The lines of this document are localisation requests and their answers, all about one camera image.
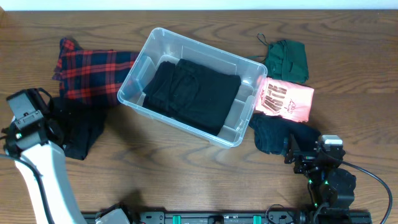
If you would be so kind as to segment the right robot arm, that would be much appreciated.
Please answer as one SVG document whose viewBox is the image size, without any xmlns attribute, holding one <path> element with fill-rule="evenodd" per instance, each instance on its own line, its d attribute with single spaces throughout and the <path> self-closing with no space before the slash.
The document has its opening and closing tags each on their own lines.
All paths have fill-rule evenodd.
<svg viewBox="0 0 398 224">
<path fill-rule="evenodd" d="M 307 178 L 312 211 L 347 211 L 354 201 L 356 177 L 342 169 L 343 140 L 337 135 L 322 135 L 312 148 L 300 147 L 293 135 L 284 162 L 294 164 L 294 173 Z"/>
</svg>

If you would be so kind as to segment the clear plastic storage bin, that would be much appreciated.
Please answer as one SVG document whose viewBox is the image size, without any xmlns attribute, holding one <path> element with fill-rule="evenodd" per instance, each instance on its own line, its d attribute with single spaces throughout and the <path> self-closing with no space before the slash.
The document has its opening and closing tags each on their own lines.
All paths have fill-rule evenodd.
<svg viewBox="0 0 398 224">
<path fill-rule="evenodd" d="M 142 105 L 146 96 L 144 88 L 153 79 L 159 65 L 164 61 L 177 63 L 180 59 L 204 65 L 224 74 L 238 75 L 241 78 L 241 86 L 225 124 L 216 136 L 146 109 Z M 266 83 L 266 77 L 267 68 L 259 62 L 158 27 L 149 34 L 134 65 L 118 90 L 117 98 L 120 103 L 142 116 L 166 123 L 206 139 L 213 145 L 229 149 L 240 145 L 243 141 L 257 97 Z"/>
</svg>

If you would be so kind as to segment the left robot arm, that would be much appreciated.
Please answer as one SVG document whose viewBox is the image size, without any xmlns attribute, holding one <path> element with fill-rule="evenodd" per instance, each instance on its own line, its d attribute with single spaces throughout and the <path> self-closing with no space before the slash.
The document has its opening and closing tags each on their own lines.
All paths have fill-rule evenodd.
<svg viewBox="0 0 398 224">
<path fill-rule="evenodd" d="M 106 113 L 78 101 L 50 97 L 42 88 L 6 98 L 14 114 L 2 129 L 2 158 L 15 162 L 27 185 L 37 223 L 132 223 L 121 203 L 83 214 L 71 188 L 66 159 L 84 160 L 104 130 Z"/>
</svg>

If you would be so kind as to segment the black t-shirt with tag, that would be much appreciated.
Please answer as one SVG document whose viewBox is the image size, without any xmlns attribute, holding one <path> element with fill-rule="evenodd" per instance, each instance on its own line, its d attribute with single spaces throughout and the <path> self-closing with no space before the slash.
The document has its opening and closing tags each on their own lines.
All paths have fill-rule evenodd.
<svg viewBox="0 0 398 224">
<path fill-rule="evenodd" d="M 50 100 L 50 110 L 50 117 L 60 128 L 57 144 L 65 156 L 85 160 L 90 148 L 104 131 L 106 112 L 61 97 Z"/>
</svg>

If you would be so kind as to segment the red navy plaid garment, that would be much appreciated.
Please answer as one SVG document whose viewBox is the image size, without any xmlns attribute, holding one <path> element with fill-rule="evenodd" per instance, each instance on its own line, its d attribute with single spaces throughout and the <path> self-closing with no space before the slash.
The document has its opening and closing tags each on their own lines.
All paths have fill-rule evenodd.
<svg viewBox="0 0 398 224">
<path fill-rule="evenodd" d="M 85 50 L 73 38 L 64 37 L 53 79 L 59 94 L 88 106 L 109 108 L 120 104 L 117 94 L 138 57 L 137 52 Z"/>
</svg>

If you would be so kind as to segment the dark green garment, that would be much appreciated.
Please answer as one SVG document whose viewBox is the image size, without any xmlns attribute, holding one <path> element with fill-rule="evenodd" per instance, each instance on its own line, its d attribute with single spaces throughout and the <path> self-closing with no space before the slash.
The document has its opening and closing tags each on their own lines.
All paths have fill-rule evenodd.
<svg viewBox="0 0 398 224">
<path fill-rule="evenodd" d="M 249 56 L 248 59 L 263 58 L 268 77 L 275 80 L 304 84 L 309 79 L 305 45 L 294 40 L 280 40 L 268 43 L 262 33 L 257 39 L 267 47 L 266 55 Z"/>
</svg>

